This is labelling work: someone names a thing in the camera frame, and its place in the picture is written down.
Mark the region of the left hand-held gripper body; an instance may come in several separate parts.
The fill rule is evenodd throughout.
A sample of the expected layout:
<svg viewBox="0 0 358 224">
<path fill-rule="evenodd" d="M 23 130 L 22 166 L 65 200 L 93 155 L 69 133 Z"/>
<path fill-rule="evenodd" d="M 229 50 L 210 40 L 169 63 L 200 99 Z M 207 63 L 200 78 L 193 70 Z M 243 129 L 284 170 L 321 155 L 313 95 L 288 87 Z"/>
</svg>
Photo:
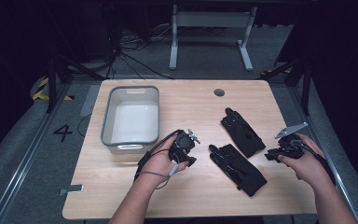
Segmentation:
<svg viewBox="0 0 358 224">
<path fill-rule="evenodd" d="M 187 133 L 184 130 L 179 130 L 175 141 L 169 149 L 169 158 L 176 162 L 184 162 L 188 153 L 195 146 L 195 143 L 200 143 L 198 137 L 188 129 Z"/>
</svg>

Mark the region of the yellow black hazard tape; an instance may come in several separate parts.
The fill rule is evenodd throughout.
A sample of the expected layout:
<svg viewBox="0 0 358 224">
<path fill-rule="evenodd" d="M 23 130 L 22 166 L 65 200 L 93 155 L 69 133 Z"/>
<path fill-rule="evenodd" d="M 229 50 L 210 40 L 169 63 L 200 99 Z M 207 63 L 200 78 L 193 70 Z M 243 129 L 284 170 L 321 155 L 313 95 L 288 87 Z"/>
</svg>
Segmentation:
<svg viewBox="0 0 358 224">
<path fill-rule="evenodd" d="M 49 82 L 48 77 L 44 77 L 42 79 L 42 81 L 39 83 L 39 86 L 36 89 L 36 91 L 32 97 L 33 100 L 49 100 L 48 94 L 43 93 L 44 89 L 48 85 L 48 82 Z M 66 96 L 64 96 L 64 100 L 65 101 L 73 101 L 73 100 L 75 100 L 75 96 L 74 95 L 66 95 Z"/>
</svg>

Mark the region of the grey tape piece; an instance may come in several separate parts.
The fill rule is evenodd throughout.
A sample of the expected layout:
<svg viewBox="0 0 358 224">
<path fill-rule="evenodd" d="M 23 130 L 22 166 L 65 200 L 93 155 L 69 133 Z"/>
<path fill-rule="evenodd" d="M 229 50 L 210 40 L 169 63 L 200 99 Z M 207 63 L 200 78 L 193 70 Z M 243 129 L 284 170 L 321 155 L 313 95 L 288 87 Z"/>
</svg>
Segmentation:
<svg viewBox="0 0 358 224">
<path fill-rule="evenodd" d="M 77 185 L 71 185 L 69 187 L 67 187 L 66 189 L 60 189 L 59 190 L 59 195 L 65 195 L 68 193 L 74 193 L 74 192 L 82 192 L 84 190 L 84 186 L 82 184 L 77 184 Z"/>
</svg>

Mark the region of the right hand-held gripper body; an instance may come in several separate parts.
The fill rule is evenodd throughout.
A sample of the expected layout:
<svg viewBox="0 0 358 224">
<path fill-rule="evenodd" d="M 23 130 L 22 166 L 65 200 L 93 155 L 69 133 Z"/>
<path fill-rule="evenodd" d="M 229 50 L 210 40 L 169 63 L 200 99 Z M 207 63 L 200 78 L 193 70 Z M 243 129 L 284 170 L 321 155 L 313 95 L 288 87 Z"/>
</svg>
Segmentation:
<svg viewBox="0 0 358 224">
<path fill-rule="evenodd" d="M 307 127 L 308 123 L 303 122 L 294 126 L 282 128 L 275 136 L 278 139 L 278 153 L 292 159 L 299 159 L 304 155 L 302 141 L 296 132 Z"/>
</svg>

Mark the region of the black metal stand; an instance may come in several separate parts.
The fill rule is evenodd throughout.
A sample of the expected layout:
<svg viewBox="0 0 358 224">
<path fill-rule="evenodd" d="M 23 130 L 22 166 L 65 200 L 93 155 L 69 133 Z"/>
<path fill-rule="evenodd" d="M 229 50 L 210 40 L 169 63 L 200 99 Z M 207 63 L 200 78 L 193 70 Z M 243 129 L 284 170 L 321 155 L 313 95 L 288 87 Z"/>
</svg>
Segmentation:
<svg viewBox="0 0 358 224">
<path fill-rule="evenodd" d="M 258 80 L 269 80 L 279 74 L 282 74 L 286 70 L 288 70 L 288 76 L 285 79 L 284 83 L 287 87 L 295 87 L 300 80 L 303 80 L 301 93 L 301 108 L 305 115 L 308 116 L 310 114 L 309 97 L 311 82 L 310 63 L 308 60 L 293 60 L 289 63 L 284 63 L 283 65 L 271 71 L 265 70 L 261 73 L 261 76 L 258 78 Z"/>
</svg>

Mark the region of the white desk frame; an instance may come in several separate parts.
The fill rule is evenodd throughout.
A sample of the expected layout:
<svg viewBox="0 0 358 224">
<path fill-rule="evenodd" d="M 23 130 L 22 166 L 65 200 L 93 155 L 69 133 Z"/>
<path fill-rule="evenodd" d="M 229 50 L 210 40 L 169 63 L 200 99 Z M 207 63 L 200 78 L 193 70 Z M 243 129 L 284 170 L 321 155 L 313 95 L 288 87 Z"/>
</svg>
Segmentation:
<svg viewBox="0 0 358 224">
<path fill-rule="evenodd" d="M 179 27 L 218 27 L 241 28 L 244 31 L 242 39 L 237 41 L 246 71 L 252 71 L 253 65 L 247 50 L 247 43 L 253 28 L 257 8 L 252 7 L 247 12 L 207 12 L 180 11 L 177 5 L 172 7 L 172 44 L 169 68 L 175 70 L 178 57 L 178 28 Z"/>
</svg>

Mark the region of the black tripod stand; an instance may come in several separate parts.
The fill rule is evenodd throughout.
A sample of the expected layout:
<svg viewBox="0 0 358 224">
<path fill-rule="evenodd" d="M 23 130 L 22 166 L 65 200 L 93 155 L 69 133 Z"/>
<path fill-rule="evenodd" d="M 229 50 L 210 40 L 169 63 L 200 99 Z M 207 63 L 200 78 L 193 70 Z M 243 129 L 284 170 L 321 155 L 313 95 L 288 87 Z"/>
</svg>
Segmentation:
<svg viewBox="0 0 358 224">
<path fill-rule="evenodd" d="M 73 59 L 62 55 L 52 57 L 48 63 L 48 113 L 50 113 L 58 103 L 56 77 L 58 77 L 63 84 L 70 84 L 74 79 L 73 73 L 68 66 L 72 66 L 81 73 L 96 80 L 106 80 L 106 77 L 98 75 L 96 72 Z"/>
</svg>

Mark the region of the grey storage bin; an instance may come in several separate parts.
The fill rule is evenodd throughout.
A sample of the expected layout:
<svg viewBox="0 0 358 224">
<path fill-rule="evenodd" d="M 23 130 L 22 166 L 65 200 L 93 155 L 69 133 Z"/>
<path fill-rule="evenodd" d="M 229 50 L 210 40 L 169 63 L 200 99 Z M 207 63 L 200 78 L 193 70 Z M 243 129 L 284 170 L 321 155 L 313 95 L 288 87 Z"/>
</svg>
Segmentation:
<svg viewBox="0 0 358 224">
<path fill-rule="evenodd" d="M 159 90 L 118 86 L 109 92 L 101 132 L 112 154 L 142 154 L 159 139 Z"/>
</svg>

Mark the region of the person's right hand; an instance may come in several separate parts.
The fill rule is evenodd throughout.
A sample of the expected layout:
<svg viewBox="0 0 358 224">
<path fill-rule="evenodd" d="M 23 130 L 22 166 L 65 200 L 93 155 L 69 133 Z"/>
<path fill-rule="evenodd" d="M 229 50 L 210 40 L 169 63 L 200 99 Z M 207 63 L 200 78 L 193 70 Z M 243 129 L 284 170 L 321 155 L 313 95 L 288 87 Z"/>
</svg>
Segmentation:
<svg viewBox="0 0 358 224">
<path fill-rule="evenodd" d="M 291 159 L 286 156 L 279 156 L 278 159 L 292 168 L 298 177 L 310 184 L 314 190 L 328 189 L 335 186 L 321 163 L 308 151 L 299 159 Z"/>
</svg>

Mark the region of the metal floor rail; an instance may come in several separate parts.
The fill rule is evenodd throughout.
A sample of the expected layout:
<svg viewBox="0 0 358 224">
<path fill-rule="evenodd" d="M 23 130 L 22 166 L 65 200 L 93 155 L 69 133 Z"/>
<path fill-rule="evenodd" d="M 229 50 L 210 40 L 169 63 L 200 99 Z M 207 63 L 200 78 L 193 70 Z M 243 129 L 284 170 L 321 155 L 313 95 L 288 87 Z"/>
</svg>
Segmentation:
<svg viewBox="0 0 358 224">
<path fill-rule="evenodd" d="M 8 208 L 11 206 L 13 200 L 18 194 L 18 191 L 20 190 L 21 185 L 34 162 L 34 158 L 38 150 L 41 148 L 41 141 L 45 136 L 48 126 L 53 120 L 55 114 L 57 113 L 58 108 L 61 105 L 63 98 L 69 91 L 70 87 L 70 84 L 62 84 L 62 86 L 56 91 L 57 100 L 55 101 L 55 105 L 49 112 L 46 112 L 44 114 L 44 117 L 38 129 L 33 135 L 33 139 L 30 145 L 27 147 L 24 155 L 21 158 L 20 164 L 17 166 L 16 170 L 12 174 L 9 183 L 5 188 L 5 191 L 0 197 L 0 224 L 5 218 Z"/>
<path fill-rule="evenodd" d="M 317 146 L 322 148 L 327 156 L 328 164 L 336 179 L 337 190 L 358 223 L 357 203 L 353 196 L 353 193 L 356 193 L 354 187 L 358 187 L 358 184 L 351 184 L 352 180 L 358 181 L 358 174 L 354 171 L 344 148 L 338 140 L 317 91 L 313 87 L 310 88 L 308 115 L 302 107 L 302 88 L 288 87 L 287 91 L 294 104 L 298 119 L 309 124 L 306 133 Z"/>
</svg>

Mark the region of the black glove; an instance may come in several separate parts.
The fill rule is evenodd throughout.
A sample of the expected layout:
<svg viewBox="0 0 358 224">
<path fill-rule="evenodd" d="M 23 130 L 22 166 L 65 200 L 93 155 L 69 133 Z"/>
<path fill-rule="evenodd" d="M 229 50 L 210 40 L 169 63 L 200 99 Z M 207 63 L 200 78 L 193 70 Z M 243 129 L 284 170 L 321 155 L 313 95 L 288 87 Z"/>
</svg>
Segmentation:
<svg viewBox="0 0 358 224">
<path fill-rule="evenodd" d="M 246 158 L 252 157 L 256 152 L 266 147 L 241 114 L 229 107 L 225 109 L 225 112 L 226 116 L 222 118 L 221 124 Z"/>
<path fill-rule="evenodd" d="M 261 172 L 245 159 L 231 144 L 223 147 L 209 145 L 211 160 L 249 197 L 268 183 Z"/>
</svg>

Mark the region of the person's left hand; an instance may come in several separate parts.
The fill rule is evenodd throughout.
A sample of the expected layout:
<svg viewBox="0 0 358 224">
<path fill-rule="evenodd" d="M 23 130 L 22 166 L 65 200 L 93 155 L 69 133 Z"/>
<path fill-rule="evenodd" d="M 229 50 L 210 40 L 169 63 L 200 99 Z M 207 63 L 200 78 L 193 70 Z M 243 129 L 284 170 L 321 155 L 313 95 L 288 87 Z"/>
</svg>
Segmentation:
<svg viewBox="0 0 358 224">
<path fill-rule="evenodd" d="M 152 157 L 144 165 L 136 183 L 156 189 L 173 174 L 185 170 L 186 161 L 174 163 L 168 156 L 168 151 L 175 139 L 175 135 L 171 136 L 152 153 Z"/>
</svg>

